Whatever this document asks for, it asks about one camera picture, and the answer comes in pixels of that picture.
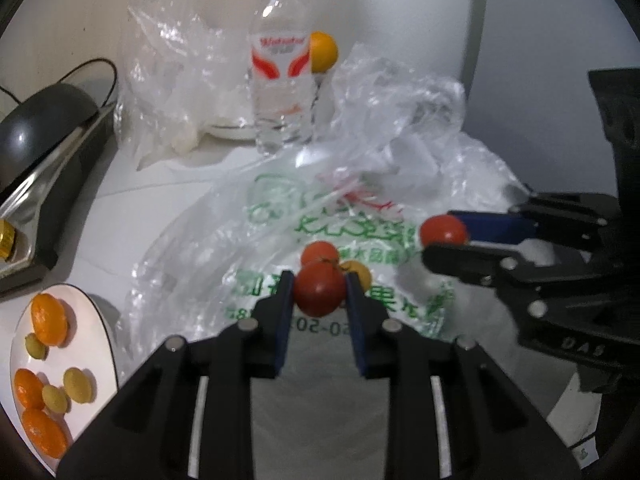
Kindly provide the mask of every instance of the clear plastic bag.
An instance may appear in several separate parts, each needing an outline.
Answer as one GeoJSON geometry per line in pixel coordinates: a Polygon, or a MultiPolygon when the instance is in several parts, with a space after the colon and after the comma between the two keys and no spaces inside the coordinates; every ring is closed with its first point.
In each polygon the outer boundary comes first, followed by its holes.
{"type": "Polygon", "coordinates": [[[210,126],[253,124],[246,31],[213,29],[191,0],[132,0],[114,112],[137,168],[197,147],[210,126]]]}
{"type": "MultiPolygon", "coordinates": [[[[196,340],[249,316],[283,269],[299,269],[304,246],[325,239],[370,267],[370,295],[391,316],[426,336],[468,333],[513,371],[504,307],[428,273],[418,253],[424,219],[505,211],[524,195],[504,162],[460,131],[462,85],[418,77],[358,44],[332,86],[334,120],[316,142],[216,183],[137,265],[118,327],[132,366],[173,333],[196,340]]],[[[358,377],[347,331],[344,310],[323,319],[295,311],[282,376],[254,384],[258,478],[380,476],[386,386],[358,377]]]]}

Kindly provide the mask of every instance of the yellow cap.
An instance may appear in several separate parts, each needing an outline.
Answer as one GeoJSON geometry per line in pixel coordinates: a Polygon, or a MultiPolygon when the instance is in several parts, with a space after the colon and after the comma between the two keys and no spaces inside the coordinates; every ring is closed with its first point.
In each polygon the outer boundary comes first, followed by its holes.
{"type": "Polygon", "coordinates": [[[6,220],[0,218],[0,259],[7,261],[14,250],[15,229],[6,220]]]}

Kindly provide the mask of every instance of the black wire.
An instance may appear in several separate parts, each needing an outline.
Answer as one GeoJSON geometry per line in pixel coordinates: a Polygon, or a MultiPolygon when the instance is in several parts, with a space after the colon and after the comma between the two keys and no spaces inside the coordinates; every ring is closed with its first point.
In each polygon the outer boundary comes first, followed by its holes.
{"type": "Polygon", "coordinates": [[[111,59],[108,59],[106,57],[94,57],[92,59],[88,59],[84,63],[79,64],[78,66],[76,66],[75,68],[67,72],[65,75],[63,75],[60,79],[58,79],[58,82],[62,83],[65,79],[72,76],[79,70],[82,70],[85,66],[89,66],[95,63],[105,63],[111,67],[111,71],[113,72],[113,82],[111,83],[111,88],[109,88],[109,93],[107,94],[107,97],[105,97],[104,101],[100,105],[100,108],[102,108],[105,104],[109,102],[109,99],[111,98],[111,95],[113,94],[113,91],[115,90],[116,84],[118,82],[118,68],[116,67],[116,64],[111,59]]]}
{"type": "Polygon", "coordinates": [[[18,99],[13,92],[11,92],[10,90],[7,90],[5,87],[0,86],[0,92],[2,92],[5,95],[8,95],[11,99],[13,99],[15,101],[15,103],[17,105],[21,105],[22,104],[20,102],[20,99],[18,99]]]}
{"type": "MultiPolygon", "coordinates": [[[[89,66],[94,63],[106,63],[111,67],[111,70],[113,71],[113,82],[111,83],[111,88],[109,88],[109,93],[107,94],[107,97],[105,97],[104,101],[100,105],[100,108],[102,108],[105,104],[109,102],[111,95],[113,95],[113,91],[116,89],[116,84],[118,83],[118,68],[116,67],[116,64],[111,59],[108,59],[106,57],[94,57],[92,59],[88,59],[84,63],[79,64],[74,69],[71,69],[69,72],[63,75],[60,79],[58,79],[58,83],[62,83],[66,78],[78,72],[78,70],[82,70],[85,66],[89,66]]],[[[8,95],[11,99],[15,101],[16,104],[19,104],[19,105],[22,104],[20,99],[18,99],[13,92],[11,92],[10,90],[7,90],[3,86],[0,86],[0,92],[8,95]]]]}

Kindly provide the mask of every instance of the clear bottle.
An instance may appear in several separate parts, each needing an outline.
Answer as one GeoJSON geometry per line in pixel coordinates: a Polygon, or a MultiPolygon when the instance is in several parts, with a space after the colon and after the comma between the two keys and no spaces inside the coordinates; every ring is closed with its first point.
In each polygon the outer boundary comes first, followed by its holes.
{"type": "Polygon", "coordinates": [[[261,153],[311,136],[310,27],[300,0],[259,0],[250,30],[252,98],[261,153]]]}

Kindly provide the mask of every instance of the metal rivet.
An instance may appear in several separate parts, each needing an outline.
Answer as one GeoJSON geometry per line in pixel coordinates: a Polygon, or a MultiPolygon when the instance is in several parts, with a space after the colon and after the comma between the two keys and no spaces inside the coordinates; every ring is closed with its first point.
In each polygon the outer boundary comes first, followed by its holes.
{"type": "Polygon", "coordinates": [[[505,270],[513,270],[518,266],[518,262],[515,258],[504,258],[500,261],[500,266],[505,270]]]}
{"type": "Polygon", "coordinates": [[[527,312],[529,313],[529,315],[531,317],[535,317],[536,319],[540,319],[541,317],[544,317],[547,311],[548,311],[548,307],[546,306],[546,303],[542,300],[536,300],[527,307],[527,312]]]}
{"type": "Polygon", "coordinates": [[[398,333],[402,330],[402,323],[400,323],[397,319],[388,318],[382,322],[382,330],[385,332],[390,332],[392,334],[398,333]]]}
{"type": "Polygon", "coordinates": [[[185,341],[182,336],[172,335],[164,342],[164,346],[168,351],[175,352],[182,348],[184,346],[184,343],[185,341]]]}
{"type": "Polygon", "coordinates": [[[259,326],[258,320],[255,317],[245,317],[238,321],[238,328],[242,332],[253,332],[259,326]]]}
{"type": "Polygon", "coordinates": [[[475,340],[471,339],[469,336],[466,336],[466,335],[459,335],[456,338],[456,344],[463,350],[471,350],[473,347],[476,346],[475,340]]]}

